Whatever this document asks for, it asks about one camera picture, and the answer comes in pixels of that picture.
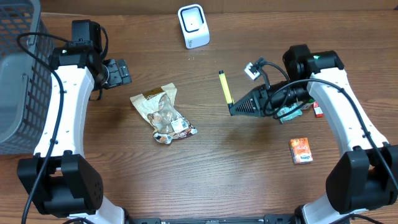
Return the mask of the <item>red snack stick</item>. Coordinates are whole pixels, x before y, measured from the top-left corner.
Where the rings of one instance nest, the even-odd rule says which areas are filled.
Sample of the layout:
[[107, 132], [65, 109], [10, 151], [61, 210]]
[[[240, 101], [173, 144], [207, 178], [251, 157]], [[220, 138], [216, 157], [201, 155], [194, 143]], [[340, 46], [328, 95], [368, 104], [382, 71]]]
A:
[[313, 110], [316, 118], [324, 117], [323, 111], [320, 108], [319, 104], [315, 101], [313, 104]]

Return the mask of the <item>green lid jar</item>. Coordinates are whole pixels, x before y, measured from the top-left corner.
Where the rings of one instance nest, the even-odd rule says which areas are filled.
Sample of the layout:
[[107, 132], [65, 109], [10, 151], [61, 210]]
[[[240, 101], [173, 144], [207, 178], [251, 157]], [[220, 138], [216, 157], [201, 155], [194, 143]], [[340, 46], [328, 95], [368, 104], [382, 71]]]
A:
[[301, 110], [307, 110], [307, 109], [309, 109], [310, 107], [312, 107], [312, 105], [313, 105], [314, 102], [315, 102], [315, 100], [313, 100], [313, 99], [308, 100], [300, 109], [301, 109]]

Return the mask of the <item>yellow snack stick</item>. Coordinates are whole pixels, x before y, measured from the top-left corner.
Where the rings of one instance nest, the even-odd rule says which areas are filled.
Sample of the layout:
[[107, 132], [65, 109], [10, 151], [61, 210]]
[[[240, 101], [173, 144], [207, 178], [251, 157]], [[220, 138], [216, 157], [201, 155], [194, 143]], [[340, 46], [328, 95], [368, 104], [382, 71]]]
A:
[[234, 100], [233, 100], [233, 97], [231, 96], [231, 93], [229, 90], [226, 75], [223, 70], [220, 70], [218, 73], [219, 73], [219, 78], [220, 78], [221, 86], [223, 89], [224, 97], [226, 99], [226, 103], [228, 105], [228, 108], [231, 108], [234, 104]]

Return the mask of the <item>orange tissue pack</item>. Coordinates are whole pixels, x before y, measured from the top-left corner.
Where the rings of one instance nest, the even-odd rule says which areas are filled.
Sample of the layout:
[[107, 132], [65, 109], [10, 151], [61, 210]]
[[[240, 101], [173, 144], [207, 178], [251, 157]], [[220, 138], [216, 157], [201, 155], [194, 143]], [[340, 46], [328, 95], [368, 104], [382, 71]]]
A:
[[292, 159], [295, 164], [306, 164], [313, 161], [307, 138], [296, 138], [289, 141]]

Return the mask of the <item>teal wet wipes pack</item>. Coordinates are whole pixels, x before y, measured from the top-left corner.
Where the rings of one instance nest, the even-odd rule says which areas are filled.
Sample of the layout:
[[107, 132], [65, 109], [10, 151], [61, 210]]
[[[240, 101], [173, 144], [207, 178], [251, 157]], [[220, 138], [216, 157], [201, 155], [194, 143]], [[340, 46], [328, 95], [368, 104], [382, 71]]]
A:
[[278, 119], [281, 123], [285, 121], [292, 120], [298, 116], [302, 115], [302, 110], [297, 106], [296, 103], [291, 106], [285, 106], [281, 108], [276, 114], [276, 119]]

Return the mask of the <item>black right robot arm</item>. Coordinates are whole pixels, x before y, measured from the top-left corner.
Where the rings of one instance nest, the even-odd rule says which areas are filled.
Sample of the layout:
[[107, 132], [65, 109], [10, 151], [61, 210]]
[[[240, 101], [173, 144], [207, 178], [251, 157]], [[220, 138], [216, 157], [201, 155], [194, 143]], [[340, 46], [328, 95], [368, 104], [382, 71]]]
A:
[[372, 124], [355, 97], [345, 66], [334, 51], [312, 53], [293, 45], [282, 57], [285, 80], [265, 81], [238, 101], [227, 96], [233, 116], [279, 117], [290, 106], [314, 100], [338, 143], [340, 159], [326, 179], [326, 192], [293, 214], [265, 215], [265, 223], [349, 223], [367, 210], [397, 200], [397, 146]]

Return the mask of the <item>beige snack pouch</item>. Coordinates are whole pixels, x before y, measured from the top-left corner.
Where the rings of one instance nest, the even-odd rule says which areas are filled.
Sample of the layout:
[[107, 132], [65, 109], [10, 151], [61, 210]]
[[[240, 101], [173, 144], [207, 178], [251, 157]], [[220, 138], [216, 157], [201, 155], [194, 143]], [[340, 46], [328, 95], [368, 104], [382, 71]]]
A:
[[174, 139], [187, 138], [198, 132], [175, 109], [176, 95], [177, 88], [169, 83], [130, 97], [138, 113], [154, 128], [154, 139], [162, 144], [171, 144]]

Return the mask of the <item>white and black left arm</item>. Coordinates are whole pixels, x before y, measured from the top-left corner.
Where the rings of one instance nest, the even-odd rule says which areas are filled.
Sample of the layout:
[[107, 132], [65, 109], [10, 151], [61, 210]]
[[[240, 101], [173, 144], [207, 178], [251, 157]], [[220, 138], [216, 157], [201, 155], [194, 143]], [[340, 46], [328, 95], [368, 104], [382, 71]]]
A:
[[103, 54], [92, 45], [72, 42], [54, 49], [46, 63], [53, 87], [44, 130], [33, 157], [17, 166], [29, 194], [22, 223], [31, 205], [68, 223], [132, 223], [125, 208], [104, 196], [103, 180], [83, 149], [91, 92], [131, 82], [125, 61], [105, 60]]

